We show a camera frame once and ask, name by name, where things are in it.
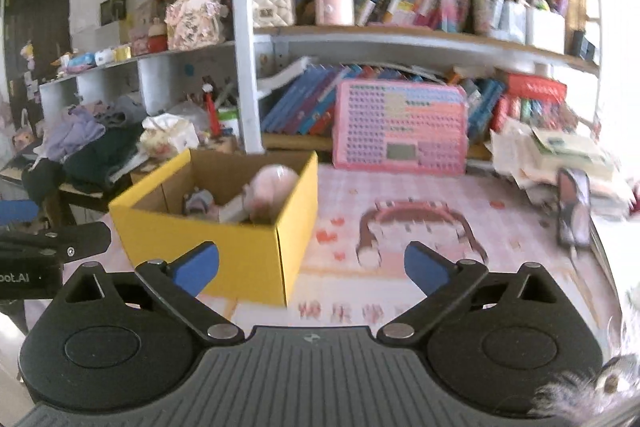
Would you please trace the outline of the white wooden bookshelf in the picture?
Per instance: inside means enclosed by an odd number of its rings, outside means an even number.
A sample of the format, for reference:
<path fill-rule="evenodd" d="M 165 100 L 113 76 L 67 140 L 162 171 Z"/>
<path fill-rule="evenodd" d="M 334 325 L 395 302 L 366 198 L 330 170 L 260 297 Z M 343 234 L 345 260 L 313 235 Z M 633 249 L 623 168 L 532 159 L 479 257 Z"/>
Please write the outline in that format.
<path fill-rule="evenodd" d="M 564 64 L 583 72 L 597 75 L 599 67 L 594 63 L 578 60 L 557 53 L 551 53 L 533 46 L 508 43 L 479 36 L 446 34 L 430 31 L 423 27 L 396 26 L 299 26 L 276 27 L 254 31 L 253 1 L 233 0 L 233 27 L 236 72 L 238 73 L 240 124 L 244 148 L 247 153 L 260 154 L 264 151 L 262 128 L 257 101 L 257 52 L 255 41 L 262 37 L 291 40 L 295 37 L 303 42 L 318 46 L 317 56 L 334 57 L 337 60 L 357 62 L 365 60 L 390 60 L 393 49 L 434 48 L 452 52 L 474 52 L 487 54 L 491 51 L 506 50 L 521 55 L 537 65 L 544 63 Z M 329 54 L 333 46 L 334 54 Z"/>

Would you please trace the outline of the red dictionary box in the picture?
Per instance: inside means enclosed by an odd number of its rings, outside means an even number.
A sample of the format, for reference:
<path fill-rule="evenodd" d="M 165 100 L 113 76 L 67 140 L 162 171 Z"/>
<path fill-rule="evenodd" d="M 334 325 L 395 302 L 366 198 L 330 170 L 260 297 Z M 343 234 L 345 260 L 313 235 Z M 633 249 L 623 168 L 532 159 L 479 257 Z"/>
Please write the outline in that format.
<path fill-rule="evenodd" d="M 556 80 L 509 72 L 506 75 L 506 94 L 513 98 L 560 104 L 566 99 L 567 87 Z"/>

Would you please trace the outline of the red toy bottle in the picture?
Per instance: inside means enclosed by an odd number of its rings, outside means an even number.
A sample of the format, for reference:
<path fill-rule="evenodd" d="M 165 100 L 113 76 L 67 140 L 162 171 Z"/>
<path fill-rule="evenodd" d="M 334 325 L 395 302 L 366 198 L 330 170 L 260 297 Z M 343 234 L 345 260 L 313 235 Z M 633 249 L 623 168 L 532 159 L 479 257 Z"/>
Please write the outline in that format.
<path fill-rule="evenodd" d="M 210 83 L 204 83 L 202 90 L 203 100 L 209 119 L 210 131 L 212 132 L 214 138 L 218 138 L 218 136 L 221 136 L 222 131 L 213 99 L 213 86 Z"/>

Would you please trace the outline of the yellow cardboard box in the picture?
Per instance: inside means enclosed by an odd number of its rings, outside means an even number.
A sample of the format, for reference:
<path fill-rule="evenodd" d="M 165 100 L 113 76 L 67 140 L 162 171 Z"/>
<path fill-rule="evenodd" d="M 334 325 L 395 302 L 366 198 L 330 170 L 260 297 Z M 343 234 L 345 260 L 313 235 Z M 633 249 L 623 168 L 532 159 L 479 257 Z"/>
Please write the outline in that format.
<path fill-rule="evenodd" d="M 209 191 L 215 204 L 228 204 L 258 171 L 285 166 L 298 180 L 279 216 L 264 225 L 218 223 L 188 218 L 186 194 Z M 284 306 L 293 295 L 318 212 L 318 156 L 314 152 L 241 155 L 186 150 L 110 204 L 122 247 L 133 265 L 174 261 L 204 242 L 219 251 L 218 273 L 205 287 L 213 297 Z"/>

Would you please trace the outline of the white tissue pack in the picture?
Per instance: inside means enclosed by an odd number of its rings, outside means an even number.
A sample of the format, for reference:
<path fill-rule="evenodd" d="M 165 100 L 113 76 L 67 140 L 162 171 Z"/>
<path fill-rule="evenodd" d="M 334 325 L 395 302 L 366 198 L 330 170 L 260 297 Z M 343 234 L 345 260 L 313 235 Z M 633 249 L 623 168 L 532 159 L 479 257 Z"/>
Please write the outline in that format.
<path fill-rule="evenodd" d="M 198 132 L 189 119 L 171 114 L 146 117 L 142 121 L 139 148 L 151 158 L 169 159 L 200 145 Z"/>

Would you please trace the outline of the pile of dark clothes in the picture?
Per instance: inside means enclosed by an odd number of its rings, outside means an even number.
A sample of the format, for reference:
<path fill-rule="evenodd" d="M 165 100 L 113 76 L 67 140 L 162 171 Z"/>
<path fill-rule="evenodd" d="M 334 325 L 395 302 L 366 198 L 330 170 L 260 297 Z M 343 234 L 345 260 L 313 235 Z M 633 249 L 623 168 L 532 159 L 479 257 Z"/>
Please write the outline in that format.
<path fill-rule="evenodd" d="M 28 197 L 41 205 L 64 183 L 86 194 L 111 192 L 138 153 L 146 117 L 143 105 L 129 95 L 107 106 L 66 109 L 23 171 Z"/>

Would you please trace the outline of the pink plush pig toy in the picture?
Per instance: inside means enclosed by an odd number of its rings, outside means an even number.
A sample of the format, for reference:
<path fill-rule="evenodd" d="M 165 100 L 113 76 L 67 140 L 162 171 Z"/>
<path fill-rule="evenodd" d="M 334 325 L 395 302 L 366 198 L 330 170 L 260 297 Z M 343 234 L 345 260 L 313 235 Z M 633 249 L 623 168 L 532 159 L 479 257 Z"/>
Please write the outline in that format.
<path fill-rule="evenodd" d="M 259 169 L 243 188 L 243 206 L 250 221 L 273 222 L 290 197 L 299 174 L 283 165 L 267 165 Z"/>

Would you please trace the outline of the white eraser block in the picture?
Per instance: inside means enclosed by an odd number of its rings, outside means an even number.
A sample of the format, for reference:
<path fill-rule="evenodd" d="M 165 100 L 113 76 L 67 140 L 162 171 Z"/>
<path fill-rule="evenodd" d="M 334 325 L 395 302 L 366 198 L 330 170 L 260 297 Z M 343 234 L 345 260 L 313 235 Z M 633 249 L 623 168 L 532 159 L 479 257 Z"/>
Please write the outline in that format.
<path fill-rule="evenodd" d="M 220 223 L 240 223 L 249 217 L 250 213 L 245 208 L 243 194 L 235 196 L 226 205 L 218 207 L 218 221 Z"/>

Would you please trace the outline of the stack of papers and books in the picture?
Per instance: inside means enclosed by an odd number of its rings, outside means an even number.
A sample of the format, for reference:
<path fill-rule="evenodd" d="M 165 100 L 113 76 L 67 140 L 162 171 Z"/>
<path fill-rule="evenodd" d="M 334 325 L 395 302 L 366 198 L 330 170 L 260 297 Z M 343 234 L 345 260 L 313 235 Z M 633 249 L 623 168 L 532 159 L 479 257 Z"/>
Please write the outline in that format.
<path fill-rule="evenodd" d="M 632 188 L 593 139 L 532 128 L 509 118 L 501 131 L 491 132 L 488 148 L 495 172 L 512 179 L 536 205 L 549 202 L 558 171 L 572 168 L 588 176 L 595 215 L 611 219 L 630 215 Z"/>

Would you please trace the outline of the black smartphone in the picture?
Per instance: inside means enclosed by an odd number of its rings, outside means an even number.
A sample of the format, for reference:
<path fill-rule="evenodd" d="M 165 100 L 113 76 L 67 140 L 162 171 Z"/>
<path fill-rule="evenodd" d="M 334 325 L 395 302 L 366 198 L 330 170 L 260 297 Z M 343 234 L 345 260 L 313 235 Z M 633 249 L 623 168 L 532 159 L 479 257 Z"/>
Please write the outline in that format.
<path fill-rule="evenodd" d="M 591 244 L 591 195 L 584 170 L 560 168 L 558 189 L 558 243 L 565 248 L 588 249 Z"/>

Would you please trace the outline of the pink learning keyboard tablet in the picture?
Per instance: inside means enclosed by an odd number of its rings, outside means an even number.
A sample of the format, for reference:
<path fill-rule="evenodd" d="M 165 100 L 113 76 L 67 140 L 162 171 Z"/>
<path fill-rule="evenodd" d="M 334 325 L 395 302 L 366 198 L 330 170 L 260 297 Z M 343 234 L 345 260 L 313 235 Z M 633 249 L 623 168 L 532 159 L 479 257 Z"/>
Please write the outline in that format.
<path fill-rule="evenodd" d="M 336 91 L 333 166 L 461 176 L 469 150 L 462 89 L 429 82 L 346 80 Z"/>

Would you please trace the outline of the small pink stapler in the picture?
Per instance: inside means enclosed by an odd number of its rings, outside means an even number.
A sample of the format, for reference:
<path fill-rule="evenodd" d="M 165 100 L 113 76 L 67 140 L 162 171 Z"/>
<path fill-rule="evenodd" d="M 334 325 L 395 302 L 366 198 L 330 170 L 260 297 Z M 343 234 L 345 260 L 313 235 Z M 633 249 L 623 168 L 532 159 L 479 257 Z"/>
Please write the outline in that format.
<path fill-rule="evenodd" d="M 212 193 L 206 188 L 197 188 L 183 196 L 182 212 L 185 216 L 206 215 L 215 206 Z"/>

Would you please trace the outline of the row of blue books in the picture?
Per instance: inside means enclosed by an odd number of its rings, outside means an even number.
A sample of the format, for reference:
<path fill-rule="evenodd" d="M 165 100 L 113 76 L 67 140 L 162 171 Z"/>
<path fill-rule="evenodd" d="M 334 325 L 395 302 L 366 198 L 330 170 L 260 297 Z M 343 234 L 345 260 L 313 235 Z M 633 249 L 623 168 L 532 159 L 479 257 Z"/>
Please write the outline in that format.
<path fill-rule="evenodd" d="M 334 121 L 337 86 L 371 72 L 370 66 L 360 65 L 310 66 L 262 118 L 262 132 L 328 136 Z"/>

